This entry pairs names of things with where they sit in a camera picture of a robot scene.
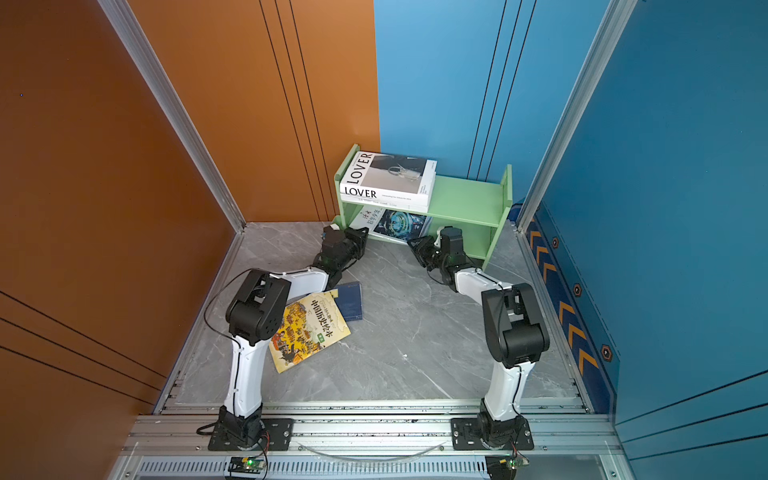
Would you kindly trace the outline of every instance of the book on floor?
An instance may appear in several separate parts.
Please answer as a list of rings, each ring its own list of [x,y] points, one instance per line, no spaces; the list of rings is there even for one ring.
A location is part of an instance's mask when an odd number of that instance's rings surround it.
[[[339,184],[339,194],[342,201],[383,202],[426,213],[436,168],[436,161],[425,158],[359,151]]]
[[[370,237],[387,238],[397,243],[424,237],[429,230],[432,217],[409,214],[384,207],[363,208],[349,224],[351,228],[368,227]]]
[[[336,306],[339,307],[345,322],[362,320],[362,291],[360,289],[360,282],[342,283],[341,285],[336,285],[335,289],[328,291],[331,293],[334,301],[336,301]]]
[[[312,293],[291,303],[270,342],[277,372],[285,372],[348,335],[349,327],[330,292]]]

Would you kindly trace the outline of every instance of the black mounting plate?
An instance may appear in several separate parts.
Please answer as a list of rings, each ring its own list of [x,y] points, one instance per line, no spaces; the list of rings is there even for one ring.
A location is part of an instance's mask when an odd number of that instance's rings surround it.
[[[490,450],[497,452],[499,450],[513,450],[512,442],[515,443],[517,450],[533,450],[533,436],[528,420],[525,420],[524,426],[517,432],[512,433],[511,440],[500,449],[490,449],[486,447],[481,438],[480,421],[477,417],[470,419],[451,419],[451,433],[453,438],[454,450]]]
[[[270,451],[285,452],[293,436],[293,419],[261,419],[264,428],[270,433]],[[261,439],[259,445],[266,448],[266,439]],[[231,452],[238,450],[238,442],[232,439],[220,424],[214,426],[214,433],[208,442],[208,450],[212,452]],[[250,451],[261,452],[259,446],[254,445]]]

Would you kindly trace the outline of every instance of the book cover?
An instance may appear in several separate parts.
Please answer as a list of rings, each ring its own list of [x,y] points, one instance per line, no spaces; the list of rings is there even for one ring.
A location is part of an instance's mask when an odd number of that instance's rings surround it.
[[[339,192],[361,200],[427,207],[436,168],[434,160],[360,151],[347,167]]]
[[[351,228],[369,228],[369,235],[385,237],[397,243],[407,243],[423,237],[429,230],[431,217],[409,214],[384,207],[363,207],[349,225]]]
[[[270,342],[277,372],[285,372],[348,335],[349,327],[329,292],[312,293],[291,303]]]
[[[329,290],[345,322],[362,320],[362,291],[360,282],[343,283]]]
[[[354,204],[373,205],[375,207],[384,207],[391,210],[409,210],[419,214],[426,214],[429,211],[429,207],[426,205],[412,205],[396,202],[386,202],[381,200],[370,200],[368,198],[352,197],[350,195],[342,195],[342,202],[352,202]]]

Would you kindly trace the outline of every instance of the white book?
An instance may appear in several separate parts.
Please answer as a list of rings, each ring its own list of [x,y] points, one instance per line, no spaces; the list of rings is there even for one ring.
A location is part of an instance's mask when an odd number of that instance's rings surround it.
[[[426,212],[435,187],[436,168],[436,161],[425,158],[359,151],[346,169],[339,192],[342,200],[357,199],[345,201],[421,205]]]
[[[397,243],[423,237],[432,217],[398,212],[384,207],[363,207],[349,224],[351,228],[368,227],[371,237],[387,238]]]
[[[342,202],[353,202],[355,204],[374,205],[377,207],[386,207],[393,210],[408,210],[412,212],[419,212],[420,214],[426,214],[429,207],[426,205],[410,205],[410,204],[396,204],[394,202],[384,202],[379,200],[369,200],[366,198],[351,197],[349,195],[341,196]]]

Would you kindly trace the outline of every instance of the green bookshelf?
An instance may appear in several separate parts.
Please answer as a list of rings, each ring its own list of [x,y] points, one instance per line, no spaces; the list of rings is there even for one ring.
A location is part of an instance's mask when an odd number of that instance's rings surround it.
[[[360,150],[355,144],[346,155],[336,175],[336,199],[339,212],[333,222],[341,228],[347,228],[364,204],[341,200],[339,184],[344,177],[349,162]],[[435,179],[435,188],[429,202],[427,215],[432,217],[429,234],[435,235],[440,227],[452,225],[461,228],[464,234],[464,251],[472,258],[483,260],[486,268],[488,259],[496,247],[498,235],[512,206],[512,167],[507,165],[500,184],[490,184],[463,178],[443,177]],[[370,237],[373,240],[391,241]]]

